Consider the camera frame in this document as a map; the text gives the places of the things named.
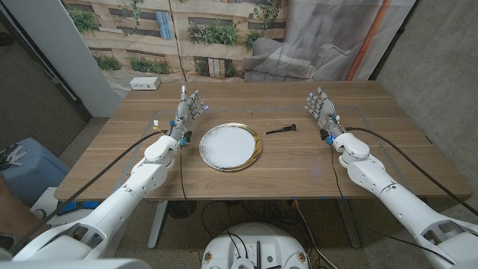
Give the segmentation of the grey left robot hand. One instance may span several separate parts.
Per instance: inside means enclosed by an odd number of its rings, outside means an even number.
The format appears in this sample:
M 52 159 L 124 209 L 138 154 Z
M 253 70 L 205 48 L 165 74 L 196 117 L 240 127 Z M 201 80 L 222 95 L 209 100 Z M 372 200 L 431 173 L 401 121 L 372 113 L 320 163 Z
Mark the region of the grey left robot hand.
M 180 146 L 190 141 L 194 122 L 208 110 L 208 106 L 201 98 L 198 90 L 189 96 L 186 85 L 181 86 L 180 102 L 172 126 L 167 133 L 168 136 L 177 140 Z

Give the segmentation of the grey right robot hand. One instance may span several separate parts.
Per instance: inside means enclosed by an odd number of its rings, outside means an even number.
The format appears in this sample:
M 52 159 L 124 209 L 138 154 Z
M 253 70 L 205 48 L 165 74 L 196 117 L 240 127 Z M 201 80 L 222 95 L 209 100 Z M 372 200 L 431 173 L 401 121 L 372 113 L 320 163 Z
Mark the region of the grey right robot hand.
M 334 103 L 321 87 L 317 88 L 317 94 L 310 93 L 306 101 L 304 109 L 316 119 L 321 140 L 332 145 L 336 137 L 345 132 L 340 124 L 340 117 L 335 112 Z

